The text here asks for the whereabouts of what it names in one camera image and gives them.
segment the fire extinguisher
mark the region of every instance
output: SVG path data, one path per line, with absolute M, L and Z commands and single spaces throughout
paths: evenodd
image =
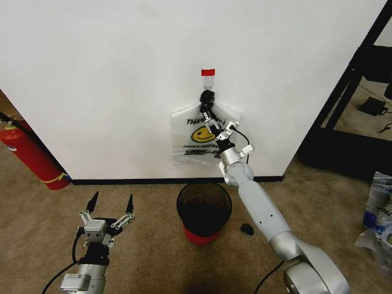
M 14 121 L 0 112 L 9 122 L 0 130 L 0 140 L 38 176 L 49 189 L 58 190 L 70 183 L 64 170 L 51 157 L 26 121 Z

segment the robotic arm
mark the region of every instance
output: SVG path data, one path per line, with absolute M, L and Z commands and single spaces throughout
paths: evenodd
M 264 189 L 253 181 L 253 171 L 241 159 L 254 148 L 247 145 L 237 151 L 229 138 L 237 122 L 229 122 L 223 129 L 216 120 L 211 107 L 214 92 L 206 90 L 200 101 L 200 112 L 206 127 L 215 135 L 222 159 L 219 168 L 229 186 L 238 187 L 238 193 L 257 228 L 263 233 L 274 253 L 285 262 L 297 263 L 284 273 L 289 293 L 300 294 L 346 294 L 350 288 L 342 273 L 329 256 L 313 245 L 298 239 L 281 212 Z
M 85 246 L 87 252 L 78 262 L 77 274 L 66 274 L 62 280 L 60 289 L 67 293 L 101 294 L 105 288 L 105 272 L 109 265 L 109 248 L 115 242 L 114 237 L 120 234 L 134 219 L 132 214 L 134 206 L 133 195 L 129 197 L 125 215 L 117 219 L 92 218 L 97 203 L 98 192 L 87 204 L 86 210 L 80 212 L 84 227 L 78 228 L 78 236 L 86 235 Z M 72 259 L 76 262 L 75 247 L 72 250 Z

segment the red trash can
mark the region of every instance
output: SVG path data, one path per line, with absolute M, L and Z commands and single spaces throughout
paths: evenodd
M 189 241 L 214 241 L 232 215 L 232 200 L 218 184 L 188 184 L 178 195 L 177 212 Z

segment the black mesh trash can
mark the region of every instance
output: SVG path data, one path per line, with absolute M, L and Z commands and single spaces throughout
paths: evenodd
M 214 241 L 232 214 L 232 200 L 218 184 L 188 184 L 178 195 L 177 212 L 194 244 Z

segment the yellow smiley face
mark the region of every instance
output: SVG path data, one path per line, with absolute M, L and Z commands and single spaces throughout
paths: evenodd
M 209 133 L 206 127 L 200 127 L 192 134 L 192 141 L 197 143 L 206 143 L 214 139 L 215 135 Z

